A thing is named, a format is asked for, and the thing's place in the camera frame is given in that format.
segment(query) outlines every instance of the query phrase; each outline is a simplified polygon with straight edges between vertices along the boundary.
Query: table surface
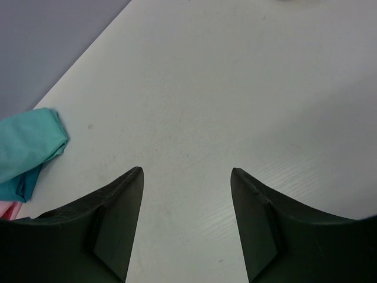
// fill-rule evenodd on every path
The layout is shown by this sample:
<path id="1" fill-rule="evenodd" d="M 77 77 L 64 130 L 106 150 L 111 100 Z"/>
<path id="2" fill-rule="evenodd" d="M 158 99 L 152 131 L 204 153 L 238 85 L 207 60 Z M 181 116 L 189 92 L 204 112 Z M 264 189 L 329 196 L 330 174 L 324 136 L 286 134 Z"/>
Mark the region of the table surface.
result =
<path id="1" fill-rule="evenodd" d="M 374 0 L 135 0 L 38 104 L 70 135 L 19 217 L 145 173 L 133 282 L 247 275 L 241 167 L 318 209 L 377 212 Z"/>

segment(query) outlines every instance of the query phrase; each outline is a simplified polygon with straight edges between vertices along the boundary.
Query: folded cloth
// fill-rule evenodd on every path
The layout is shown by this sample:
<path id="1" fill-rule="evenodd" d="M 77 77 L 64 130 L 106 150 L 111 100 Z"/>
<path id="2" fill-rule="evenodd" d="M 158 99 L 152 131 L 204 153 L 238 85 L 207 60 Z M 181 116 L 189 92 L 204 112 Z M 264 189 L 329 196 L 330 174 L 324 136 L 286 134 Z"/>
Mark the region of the folded cloth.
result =
<path id="1" fill-rule="evenodd" d="M 21 208 L 21 202 L 1 202 L 0 201 L 0 218 L 14 220 Z"/>
<path id="2" fill-rule="evenodd" d="M 63 153 L 67 134 L 48 108 L 0 121 L 0 200 L 27 202 L 43 162 Z"/>

